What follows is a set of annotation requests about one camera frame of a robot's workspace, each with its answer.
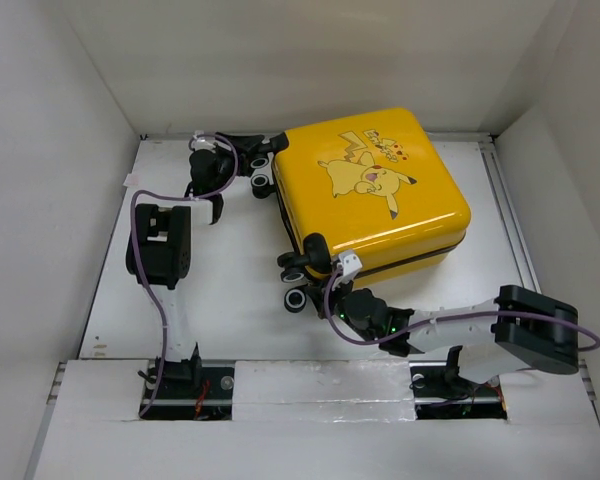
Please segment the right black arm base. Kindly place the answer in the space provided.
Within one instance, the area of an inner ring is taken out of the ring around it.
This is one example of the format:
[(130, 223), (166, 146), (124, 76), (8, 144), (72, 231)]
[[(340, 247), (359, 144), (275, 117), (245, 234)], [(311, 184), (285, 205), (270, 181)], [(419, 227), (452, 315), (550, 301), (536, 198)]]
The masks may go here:
[(411, 362), (410, 389), (417, 420), (506, 420), (502, 390), (459, 376), (460, 347), (452, 347), (444, 363)]

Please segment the yellow hard-shell suitcase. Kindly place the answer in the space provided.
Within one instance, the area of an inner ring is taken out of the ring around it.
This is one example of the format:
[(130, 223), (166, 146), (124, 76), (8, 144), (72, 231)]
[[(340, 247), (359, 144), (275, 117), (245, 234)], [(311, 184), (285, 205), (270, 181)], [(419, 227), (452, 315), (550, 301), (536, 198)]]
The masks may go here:
[(363, 285), (441, 262), (465, 238), (468, 202), (416, 116), (394, 107), (287, 129), (248, 154), (271, 158), (255, 196), (275, 194), (292, 244), (284, 283), (314, 299), (337, 256), (361, 261)]

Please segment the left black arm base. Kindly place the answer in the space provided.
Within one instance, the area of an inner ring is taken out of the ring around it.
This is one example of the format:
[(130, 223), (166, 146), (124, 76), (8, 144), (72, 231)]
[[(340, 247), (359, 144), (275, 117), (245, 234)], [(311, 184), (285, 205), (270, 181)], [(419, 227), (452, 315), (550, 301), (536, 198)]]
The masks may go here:
[(199, 347), (181, 362), (166, 362), (161, 380), (156, 358), (138, 375), (144, 390), (139, 417), (152, 421), (228, 421), (232, 419), (234, 361), (203, 360)]

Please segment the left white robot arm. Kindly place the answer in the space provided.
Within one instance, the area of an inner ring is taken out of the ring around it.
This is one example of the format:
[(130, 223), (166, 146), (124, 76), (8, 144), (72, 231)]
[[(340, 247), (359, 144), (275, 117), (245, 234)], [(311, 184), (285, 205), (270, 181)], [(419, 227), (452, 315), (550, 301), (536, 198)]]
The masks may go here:
[(264, 167), (271, 144), (262, 134), (198, 133), (188, 143), (189, 181), (180, 196), (141, 189), (130, 202), (130, 233), (125, 257), (129, 274), (157, 309), (161, 328), (160, 354), (154, 367), (140, 376), (151, 386), (167, 380), (181, 396), (202, 387), (202, 371), (189, 322), (178, 305), (177, 287), (191, 264), (194, 201), (211, 204), (211, 222), (223, 212), (223, 192), (238, 177), (251, 177)]

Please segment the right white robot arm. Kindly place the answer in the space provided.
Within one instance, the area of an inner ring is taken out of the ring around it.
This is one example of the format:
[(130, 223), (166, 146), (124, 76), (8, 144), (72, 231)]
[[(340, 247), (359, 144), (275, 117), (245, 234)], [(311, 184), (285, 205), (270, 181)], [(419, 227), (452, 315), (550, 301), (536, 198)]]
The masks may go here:
[(396, 357), (448, 352), (442, 381), (463, 394), (494, 377), (531, 369), (553, 375), (578, 370), (578, 311), (567, 303), (516, 285), (505, 285), (483, 303), (450, 310), (390, 307), (368, 289), (324, 283), (321, 314), (352, 331), (338, 335), (358, 346), (376, 346)]

